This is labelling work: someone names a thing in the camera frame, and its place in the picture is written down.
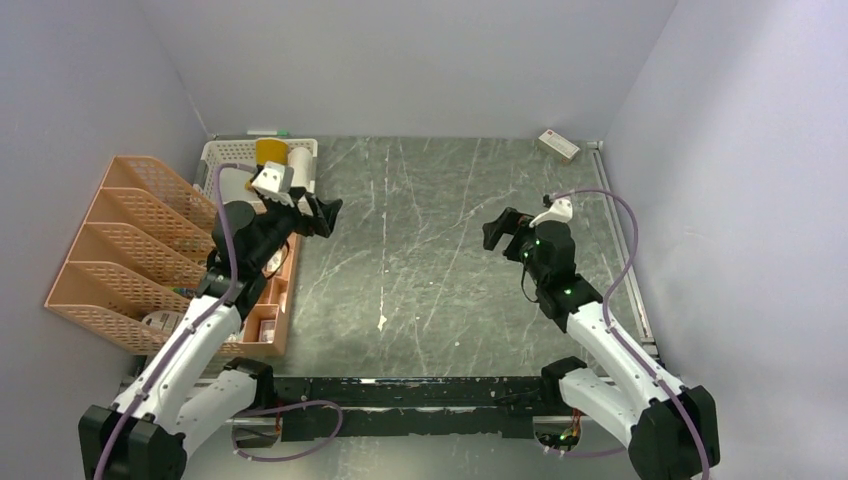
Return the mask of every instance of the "white box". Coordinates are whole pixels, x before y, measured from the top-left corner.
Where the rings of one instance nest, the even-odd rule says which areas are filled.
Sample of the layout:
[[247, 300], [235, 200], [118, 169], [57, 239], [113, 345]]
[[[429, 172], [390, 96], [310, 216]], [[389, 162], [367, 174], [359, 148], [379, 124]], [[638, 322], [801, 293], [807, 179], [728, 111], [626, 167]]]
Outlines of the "white box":
[[545, 133], [539, 135], [539, 138], [536, 139], [536, 146], [551, 155], [561, 157], [564, 163], [570, 162], [580, 151], [577, 145], [551, 129], [545, 130]]

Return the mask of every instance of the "marble surface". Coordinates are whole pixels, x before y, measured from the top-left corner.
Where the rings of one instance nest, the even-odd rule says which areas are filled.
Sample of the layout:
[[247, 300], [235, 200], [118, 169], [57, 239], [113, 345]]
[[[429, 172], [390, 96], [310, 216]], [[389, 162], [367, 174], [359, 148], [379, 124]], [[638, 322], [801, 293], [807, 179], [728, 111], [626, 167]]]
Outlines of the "marble surface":
[[[539, 213], [545, 193], [599, 187], [585, 150], [564, 165], [531, 140], [318, 141], [317, 193], [345, 205], [331, 238], [303, 243], [288, 351], [262, 359], [276, 374], [537, 375], [570, 355], [594, 365], [524, 298], [506, 238], [489, 252], [481, 230], [505, 207]], [[608, 213], [600, 195], [574, 198], [578, 271], [602, 292], [621, 268]], [[630, 302], [622, 288], [612, 311], [638, 336]]]

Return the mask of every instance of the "orange plastic organizer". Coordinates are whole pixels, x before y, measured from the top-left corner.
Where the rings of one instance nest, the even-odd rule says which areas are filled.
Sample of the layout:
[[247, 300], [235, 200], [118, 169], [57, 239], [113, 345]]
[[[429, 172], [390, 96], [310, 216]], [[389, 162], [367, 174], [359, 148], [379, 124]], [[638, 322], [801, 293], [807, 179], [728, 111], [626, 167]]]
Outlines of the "orange plastic organizer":
[[[214, 247], [215, 206], [161, 161], [115, 157], [89, 207], [45, 306], [135, 354], [156, 353], [169, 333], [141, 323], [157, 310], [185, 312], [172, 287], [194, 287]], [[299, 237], [223, 355], [285, 352]], [[276, 320], [273, 342], [259, 342]]]

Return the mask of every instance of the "white wall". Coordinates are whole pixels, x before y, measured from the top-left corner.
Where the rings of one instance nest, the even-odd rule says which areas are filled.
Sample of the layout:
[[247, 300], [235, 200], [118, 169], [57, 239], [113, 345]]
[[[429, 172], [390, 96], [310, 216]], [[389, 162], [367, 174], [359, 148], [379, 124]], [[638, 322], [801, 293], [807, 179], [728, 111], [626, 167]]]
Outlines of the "white wall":
[[209, 131], [600, 139], [676, 0], [142, 0]]
[[848, 478], [848, 3], [681, 0], [606, 138], [720, 478]]
[[77, 422], [129, 355], [42, 304], [115, 154], [183, 174], [204, 132], [131, 0], [0, 7], [0, 477], [82, 478]]

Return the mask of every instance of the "white paper roll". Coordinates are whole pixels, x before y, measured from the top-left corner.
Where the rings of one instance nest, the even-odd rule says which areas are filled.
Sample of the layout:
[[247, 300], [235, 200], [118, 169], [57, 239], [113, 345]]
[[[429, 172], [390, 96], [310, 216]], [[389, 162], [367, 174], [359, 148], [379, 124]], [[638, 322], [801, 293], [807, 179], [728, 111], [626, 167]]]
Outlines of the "white paper roll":
[[306, 187], [311, 192], [315, 180], [312, 153], [303, 147], [295, 148], [289, 153], [289, 166], [294, 169], [292, 187]]

